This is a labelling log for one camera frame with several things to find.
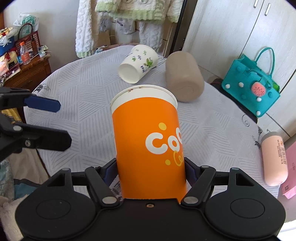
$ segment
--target gray patterned tablecloth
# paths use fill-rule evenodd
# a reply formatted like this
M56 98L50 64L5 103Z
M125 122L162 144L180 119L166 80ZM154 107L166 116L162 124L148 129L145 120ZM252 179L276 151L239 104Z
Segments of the gray patterned tablecloth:
M102 166L115 157L110 101L132 86L120 79L117 68L132 46L121 46L77 60L58 69L34 91L54 98L62 107L58 113L25 108L28 124L64 129L72 137L65 152L39 150L50 175L64 167L83 171ZM165 59L138 84L166 87ZM218 171L239 167L277 197L279 187L263 180L259 149L260 129L235 103L205 84L201 97L178 103L184 155L197 165L210 165ZM215 193L225 190L218 187Z

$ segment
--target red woven basket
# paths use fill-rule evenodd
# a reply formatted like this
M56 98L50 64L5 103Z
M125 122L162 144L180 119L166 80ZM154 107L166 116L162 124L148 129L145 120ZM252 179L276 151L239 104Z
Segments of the red woven basket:
M19 39L20 37L20 32L22 30L22 28L25 26L25 25L30 25L31 26L31 33L21 39ZM38 36L38 31L35 31L33 32L33 26L32 24L30 23L26 23L24 24L21 28L20 28L20 31L19 31L19 34L18 34L18 40L15 42L15 46L17 48L17 55L20 55L20 43L21 42L25 42L25 45L27 46L28 49L31 49L32 48L32 45L31 45L31 36L33 35L33 38L36 42L36 46L37 46L37 49L41 46L40 45L40 40L39 40L39 36Z

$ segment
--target white wall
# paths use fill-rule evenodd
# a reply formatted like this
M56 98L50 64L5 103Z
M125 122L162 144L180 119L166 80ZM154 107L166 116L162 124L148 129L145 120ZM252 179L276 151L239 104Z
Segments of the white wall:
M4 11L5 26L11 27L18 15L30 13L39 18L42 45L52 51L52 71L78 59L75 34L79 0L15 0Z

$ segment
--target pink box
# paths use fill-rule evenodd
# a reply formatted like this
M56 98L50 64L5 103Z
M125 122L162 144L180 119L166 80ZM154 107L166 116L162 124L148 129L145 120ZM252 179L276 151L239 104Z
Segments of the pink box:
M288 178L282 184L283 195L287 199L296 195L296 142L286 150Z

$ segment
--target orange bottle label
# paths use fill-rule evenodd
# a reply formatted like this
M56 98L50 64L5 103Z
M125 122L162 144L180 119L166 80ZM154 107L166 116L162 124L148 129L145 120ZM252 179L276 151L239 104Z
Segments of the orange bottle label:
M23 62L27 62L27 61L29 61L29 60L30 60L30 54L29 54L29 52L27 52L27 53L21 55L21 58L22 58L22 61L23 61Z
M137 98L120 105L112 119L122 196L180 201L186 177L176 108L163 99Z

